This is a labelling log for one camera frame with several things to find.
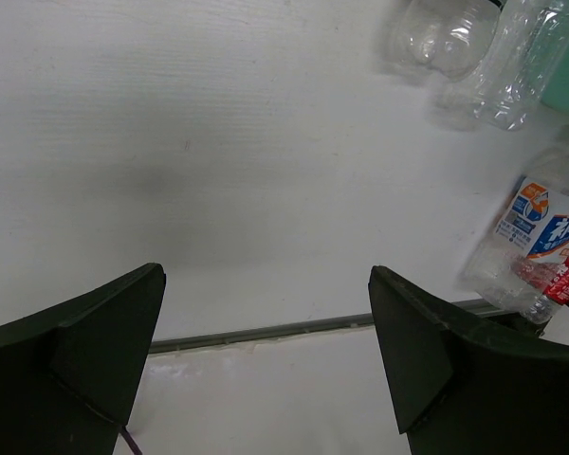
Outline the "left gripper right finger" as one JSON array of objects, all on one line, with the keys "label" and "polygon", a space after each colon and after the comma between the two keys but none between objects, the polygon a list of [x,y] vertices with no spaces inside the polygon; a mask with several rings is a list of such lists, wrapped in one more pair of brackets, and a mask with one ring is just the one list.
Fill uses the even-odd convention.
[{"label": "left gripper right finger", "polygon": [[412,453],[569,454],[569,346],[513,314],[472,314],[384,266],[368,290]]}]

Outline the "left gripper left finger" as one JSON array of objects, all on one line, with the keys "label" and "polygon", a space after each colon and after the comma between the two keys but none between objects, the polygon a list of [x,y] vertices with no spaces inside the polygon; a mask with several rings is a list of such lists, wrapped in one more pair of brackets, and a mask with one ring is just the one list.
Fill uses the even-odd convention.
[{"label": "left gripper left finger", "polygon": [[145,264],[0,326],[0,454],[110,454],[127,429],[166,288]]}]

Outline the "red-label red-cap bottle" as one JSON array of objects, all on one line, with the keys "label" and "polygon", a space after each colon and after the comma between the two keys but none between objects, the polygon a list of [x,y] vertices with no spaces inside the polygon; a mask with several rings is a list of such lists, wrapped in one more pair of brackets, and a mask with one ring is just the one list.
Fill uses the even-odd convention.
[{"label": "red-label red-cap bottle", "polygon": [[521,315],[540,325],[549,321],[569,302],[569,256],[556,270],[554,278],[543,288],[542,294]]}]

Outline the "blue-label clear bottle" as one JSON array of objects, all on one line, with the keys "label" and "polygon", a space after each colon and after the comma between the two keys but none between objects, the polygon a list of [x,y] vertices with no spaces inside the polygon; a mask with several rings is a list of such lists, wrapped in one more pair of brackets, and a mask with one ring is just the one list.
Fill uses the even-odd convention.
[{"label": "blue-label clear bottle", "polygon": [[547,319],[545,288],[569,256],[569,128],[531,160],[460,273],[488,303]]}]

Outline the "small black-cap clear bottle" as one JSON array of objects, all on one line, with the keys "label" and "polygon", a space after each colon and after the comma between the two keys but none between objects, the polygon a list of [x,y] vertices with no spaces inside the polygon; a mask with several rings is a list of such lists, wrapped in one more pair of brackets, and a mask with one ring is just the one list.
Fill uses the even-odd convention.
[{"label": "small black-cap clear bottle", "polygon": [[502,1],[397,1],[380,54],[384,69],[418,83],[432,73],[460,80],[486,56]]}]

